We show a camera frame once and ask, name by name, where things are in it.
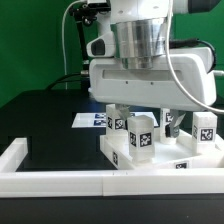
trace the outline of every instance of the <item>cable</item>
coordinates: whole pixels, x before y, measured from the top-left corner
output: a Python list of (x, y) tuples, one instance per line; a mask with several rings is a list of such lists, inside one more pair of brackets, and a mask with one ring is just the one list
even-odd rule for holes
[(66, 52), (65, 52), (65, 19), (66, 19), (66, 16), (68, 14), (69, 9), (73, 5), (78, 4), (78, 3), (85, 3), (85, 2), (87, 2), (87, 1), (86, 0), (79, 0), (79, 1), (72, 2), (67, 7), (67, 9), (65, 10), (64, 15), (63, 15), (61, 35), (62, 35), (62, 50), (63, 50), (63, 58), (64, 58), (64, 73), (65, 73), (65, 75), (67, 75), (67, 58), (66, 58)]
[(53, 83), (51, 83), (49, 86), (47, 86), (46, 90), (51, 90), (55, 85), (57, 85), (58, 83), (61, 83), (63, 80), (68, 79), (70, 77), (74, 77), (74, 76), (80, 76), (79, 73), (75, 73), (75, 74), (70, 74), (70, 75), (64, 75), (60, 78), (58, 78), (56, 81), (54, 81)]
[(176, 85), (178, 86), (178, 88), (181, 90), (181, 92), (188, 99), (190, 99), (192, 102), (194, 102), (198, 106), (204, 108), (205, 110), (209, 110), (213, 113), (216, 113), (216, 114), (224, 114), (224, 110), (209, 107), (209, 106), (203, 104), (202, 102), (198, 101), (197, 99), (195, 99), (178, 80), (176, 73), (173, 69), (173, 65), (172, 65), (170, 53), (169, 53), (169, 39), (170, 39), (170, 30), (171, 30), (172, 14), (173, 14), (173, 0), (170, 0), (169, 4), (170, 5), (169, 5), (168, 16), (167, 16), (167, 33), (166, 33), (166, 40), (165, 40), (165, 50), (166, 50), (166, 56), (167, 56), (167, 63), (168, 63), (168, 66), (169, 66), (169, 69), (170, 69), (170, 72), (171, 72), (171, 75), (172, 75), (174, 81), (175, 81)]

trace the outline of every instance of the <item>black cable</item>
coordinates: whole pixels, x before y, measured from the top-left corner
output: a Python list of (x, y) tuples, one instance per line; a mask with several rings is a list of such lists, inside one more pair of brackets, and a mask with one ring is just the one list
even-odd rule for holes
[(80, 76), (80, 73), (74, 73), (74, 74), (69, 74), (69, 75), (64, 75), (60, 78), (58, 78), (56, 81), (54, 81), (53, 83), (51, 83), (50, 85), (47, 86), (46, 90), (51, 90), (55, 85), (57, 85), (58, 83), (60, 83), (60, 81), (63, 81), (65, 79), (68, 79), (70, 77), (75, 77), (75, 76)]
[(170, 40), (170, 49), (176, 49), (176, 48), (182, 48), (182, 47), (196, 47), (199, 44), (205, 45), (212, 52), (214, 60), (213, 60), (213, 64), (211, 68), (208, 71), (209, 73), (215, 68), (217, 64), (217, 56), (216, 56), (215, 48), (210, 43), (203, 40), (199, 40), (198, 38), (191, 38), (186, 40)]
[(216, 52), (215, 52), (215, 48), (214, 48), (210, 43), (208, 43), (207, 41), (198, 40), (198, 43), (199, 43), (199, 44), (203, 44), (203, 45), (205, 45), (206, 47), (210, 48), (210, 50), (211, 50), (211, 52), (212, 52), (214, 61), (213, 61), (213, 64), (212, 64), (211, 69), (209, 70), (209, 72), (211, 72), (211, 71), (215, 68), (215, 66), (217, 65), (217, 55), (216, 55)]

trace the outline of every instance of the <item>black table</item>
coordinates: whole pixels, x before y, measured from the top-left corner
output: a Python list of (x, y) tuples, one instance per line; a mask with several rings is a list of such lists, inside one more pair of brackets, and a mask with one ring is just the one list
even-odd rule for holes
[[(71, 128), (77, 112), (105, 112), (105, 105), (78, 90), (20, 94), (0, 109), (1, 152), (15, 137), (27, 137), (29, 153), (18, 172), (115, 169), (99, 149), (105, 129)], [(159, 111), (153, 112), (158, 118)], [(0, 199), (1, 224), (221, 224), (223, 220), (222, 194)]]

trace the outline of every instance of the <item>white cube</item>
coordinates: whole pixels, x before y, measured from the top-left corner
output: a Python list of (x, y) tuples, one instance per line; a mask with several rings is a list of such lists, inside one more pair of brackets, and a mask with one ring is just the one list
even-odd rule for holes
[(155, 156), (154, 121), (145, 115), (128, 118), (129, 155), (134, 162)]
[(118, 115), (115, 104), (106, 106), (106, 134), (107, 135), (125, 135), (127, 131), (123, 129), (123, 121)]
[(192, 147), (195, 154), (204, 154), (215, 148), (217, 116), (211, 112), (195, 112), (192, 124)]

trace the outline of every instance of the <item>metal cylinder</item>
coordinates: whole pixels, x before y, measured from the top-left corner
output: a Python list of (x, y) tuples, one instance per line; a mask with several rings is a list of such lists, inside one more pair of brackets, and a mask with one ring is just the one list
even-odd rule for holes
[(150, 69), (165, 53), (165, 18), (116, 24), (117, 57), (126, 69)]

